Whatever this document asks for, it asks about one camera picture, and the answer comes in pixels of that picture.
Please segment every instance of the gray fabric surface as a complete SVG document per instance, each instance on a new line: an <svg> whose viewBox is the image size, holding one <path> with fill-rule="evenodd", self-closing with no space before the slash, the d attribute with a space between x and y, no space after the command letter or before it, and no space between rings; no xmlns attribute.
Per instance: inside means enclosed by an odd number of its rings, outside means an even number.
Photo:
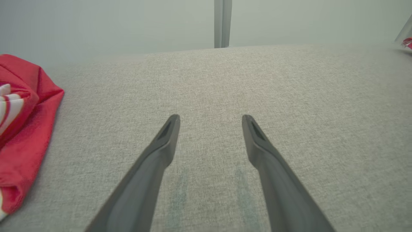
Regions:
<svg viewBox="0 0 412 232"><path fill-rule="evenodd" d="M282 45L46 70L66 94L22 208L1 231L83 231L171 114L152 231L268 231L252 115L337 231L410 231L412 54Z"/></svg>

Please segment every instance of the red object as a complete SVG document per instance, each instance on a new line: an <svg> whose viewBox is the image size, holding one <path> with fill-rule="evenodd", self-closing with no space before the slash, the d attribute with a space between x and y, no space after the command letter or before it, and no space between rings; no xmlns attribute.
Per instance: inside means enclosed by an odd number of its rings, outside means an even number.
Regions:
<svg viewBox="0 0 412 232"><path fill-rule="evenodd" d="M405 39L405 40L402 42L402 44L403 44L405 47L408 47L408 48L412 49L412 37Z"/></svg>
<svg viewBox="0 0 412 232"><path fill-rule="evenodd" d="M0 94L1 220L20 207L36 178L64 91L39 66L0 55Z"/></svg>

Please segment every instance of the white stripe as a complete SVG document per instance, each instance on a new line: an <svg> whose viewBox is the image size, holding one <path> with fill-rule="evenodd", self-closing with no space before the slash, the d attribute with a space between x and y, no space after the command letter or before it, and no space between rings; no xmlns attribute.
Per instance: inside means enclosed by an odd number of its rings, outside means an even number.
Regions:
<svg viewBox="0 0 412 232"><path fill-rule="evenodd" d="M3 121L4 115L6 114L6 102L3 97L0 97L0 123Z"/></svg>
<svg viewBox="0 0 412 232"><path fill-rule="evenodd" d="M10 94L10 84L0 86L0 96Z"/></svg>
<svg viewBox="0 0 412 232"><path fill-rule="evenodd" d="M9 127L12 121L17 117L17 115L20 113L20 110L23 108L23 104L24 104L24 100L21 99L18 94L10 94L7 96L9 97L9 100L10 100L10 111L3 125L0 127L0 135L3 134L3 132L7 129L7 127ZM5 110L3 111L3 103L5 104L5 102L2 102L0 107L2 109L2 113L4 112L3 114L5 114Z"/></svg>
<svg viewBox="0 0 412 232"><path fill-rule="evenodd" d="M1 188L0 188L0 221L3 220L7 216L7 213L5 213L2 209L3 206L3 195L1 193Z"/></svg>

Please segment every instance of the vertical post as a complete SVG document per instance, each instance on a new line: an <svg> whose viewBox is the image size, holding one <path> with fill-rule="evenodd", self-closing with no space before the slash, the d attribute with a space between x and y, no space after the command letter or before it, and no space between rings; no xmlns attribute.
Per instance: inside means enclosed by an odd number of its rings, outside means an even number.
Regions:
<svg viewBox="0 0 412 232"><path fill-rule="evenodd" d="M215 0L215 48L228 47L232 0Z"/></svg>
<svg viewBox="0 0 412 232"><path fill-rule="evenodd" d="M405 26L403 26L402 30L400 31L399 35L395 39L395 43L402 43L402 41L406 38L412 36L412 15L409 17L409 20L406 22Z"/></svg>

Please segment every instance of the red towel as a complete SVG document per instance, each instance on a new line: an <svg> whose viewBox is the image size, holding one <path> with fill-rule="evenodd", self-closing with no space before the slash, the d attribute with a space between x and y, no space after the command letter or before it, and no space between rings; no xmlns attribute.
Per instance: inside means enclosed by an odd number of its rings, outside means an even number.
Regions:
<svg viewBox="0 0 412 232"><path fill-rule="evenodd" d="M406 39L402 42L402 44L403 44L405 47L408 47L408 48L412 49L412 37L406 38Z"/></svg>
<svg viewBox="0 0 412 232"><path fill-rule="evenodd" d="M63 94L39 66L0 55L0 220L33 184Z"/></svg>

